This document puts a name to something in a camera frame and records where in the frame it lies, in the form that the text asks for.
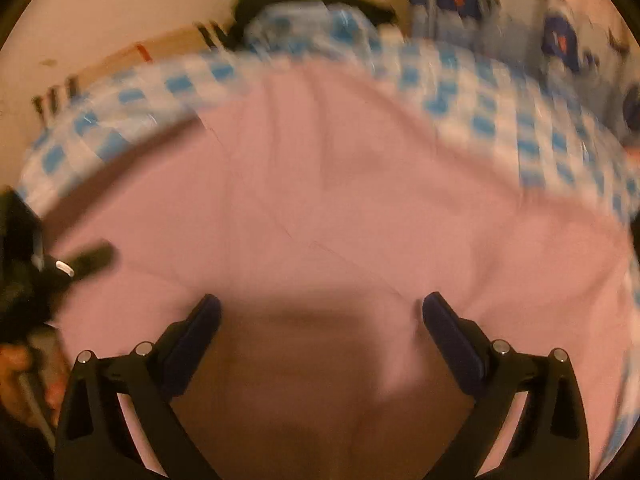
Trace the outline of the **person's left hand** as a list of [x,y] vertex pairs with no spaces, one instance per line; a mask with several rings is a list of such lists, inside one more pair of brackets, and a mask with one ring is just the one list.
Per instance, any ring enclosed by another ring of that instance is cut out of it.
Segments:
[[[50,354],[53,379],[44,387],[43,399],[53,427],[58,426],[70,366],[60,348]],[[32,371],[32,352],[24,344],[1,345],[1,407],[15,420],[38,428],[42,418],[35,411],[34,395],[28,393],[27,374]]]

